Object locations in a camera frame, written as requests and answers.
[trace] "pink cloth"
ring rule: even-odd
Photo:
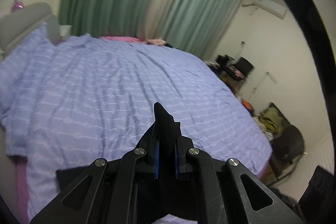
[[[156,46],[164,46],[166,44],[166,42],[162,40],[162,38],[147,39],[145,42]]]
[[[29,200],[27,186],[27,159],[24,157],[16,158],[16,198],[17,205],[20,211],[20,223],[28,224],[27,205]]]
[[[100,37],[100,38],[104,38],[104,39],[111,40],[111,41],[145,43],[145,42],[143,42],[142,40],[140,40],[139,38],[136,38],[136,37],[111,37],[111,36],[107,35],[105,37]]]

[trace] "pink decoration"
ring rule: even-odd
[[[25,7],[23,2],[21,2],[20,0],[14,0],[11,11],[14,12],[16,10],[22,9],[23,7]]]

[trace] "blue bedsheet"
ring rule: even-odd
[[[238,158],[254,174],[268,161],[256,123],[195,56],[89,35],[55,47],[44,25],[31,32],[0,64],[7,154],[28,158],[29,219],[57,195],[56,170],[133,149],[154,122],[155,102],[213,158]]]

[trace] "orange object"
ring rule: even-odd
[[[251,106],[250,103],[246,102],[244,99],[241,100],[242,105],[248,110],[248,111],[252,111],[253,107]]]

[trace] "bed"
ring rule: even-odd
[[[57,195],[56,170],[118,159],[133,149],[154,121],[155,102],[181,122],[195,147],[262,172],[271,154],[267,139],[201,60],[174,48],[88,34],[62,42],[58,30],[45,3],[0,20],[2,145],[8,156],[28,160],[4,160],[16,179],[0,179],[18,193],[9,207],[20,212],[22,224]],[[157,222],[181,221],[167,216]]]

